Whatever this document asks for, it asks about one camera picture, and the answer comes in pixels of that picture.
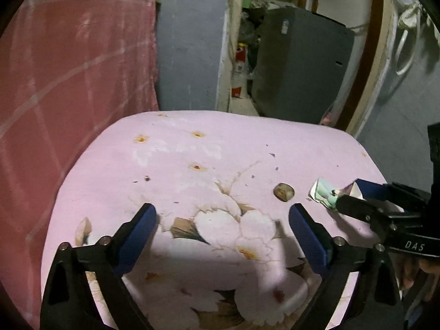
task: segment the blue gripper pad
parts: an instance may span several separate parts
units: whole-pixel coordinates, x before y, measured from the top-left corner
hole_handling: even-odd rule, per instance
[[[362,192],[364,199],[373,198],[375,200],[385,201],[389,198],[389,191],[385,185],[365,181],[360,178],[358,178],[355,182],[359,186],[360,192]]]
[[[145,244],[156,228],[157,213],[153,205],[148,205],[144,214],[119,250],[119,264],[113,268],[118,277],[131,272]]]
[[[289,224],[313,272],[324,279],[329,273],[331,249],[323,246],[312,227],[320,226],[321,231],[326,233],[325,228],[322,224],[314,222],[301,204],[294,204],[290,208]]]

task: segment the table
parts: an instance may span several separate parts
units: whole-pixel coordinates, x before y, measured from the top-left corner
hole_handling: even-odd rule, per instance
[[[356,178],[385,182],[354,138],[326,126],[211,111],[121,119],[86,149],[58,192],[42,289],[61,242],[113,235],[147,202],[158,230],[123,280],[155,330],[290,329],[320,284],[289,227],[290,206],[302,203],[352,245],[377,241],[366,223],[310,199],[319,177],[336,188]],[[274,196],[278,183],[294,188],[288,202]],[[87,278],[114,326],[94,274]],[[355,281],[328,328],[341,321]]]

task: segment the pink plaid cloth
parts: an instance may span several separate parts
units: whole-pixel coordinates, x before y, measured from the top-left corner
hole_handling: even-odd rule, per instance
[[[158,110],[154,28],[154,0],[25,0],[0,39],[0,280],[34,328],[65,175],[107,126]]]

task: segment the blue-grey wall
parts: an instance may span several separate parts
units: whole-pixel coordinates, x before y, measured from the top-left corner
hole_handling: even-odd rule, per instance
[[[157,22],[161,110],[215,109],[227,0],[161,0]]]
[[[424,26],[411,69],[403,78],[395,68],[388,75],[358,137],[389,182],[430,191],[433,167],[426,126],[440,122],[439,58],[433,28]]]

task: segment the screw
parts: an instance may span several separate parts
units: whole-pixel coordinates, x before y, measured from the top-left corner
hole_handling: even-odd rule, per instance
[[[383,244],[378,243],[378,244],[375,245],[375,247],[376,247],[376,249],[379,252],[384,252],[385,251],[385,247],[383,246]]]
[[[58,246],[58,249],[60,251],[66,250],[67,248],[70,247],[70,243],[69,242],[63,242]]]
[[[336,244],[336,246],[343,246],[345,244],[345,239],[342,237],[334,237],[333,242]]]
[[[103,236],[103,237],[100,238],[100,240],[98,242],[102,246],[107,246],[107,244],[109,244],[110,241],[111,241],[111,237],[110,236]]]

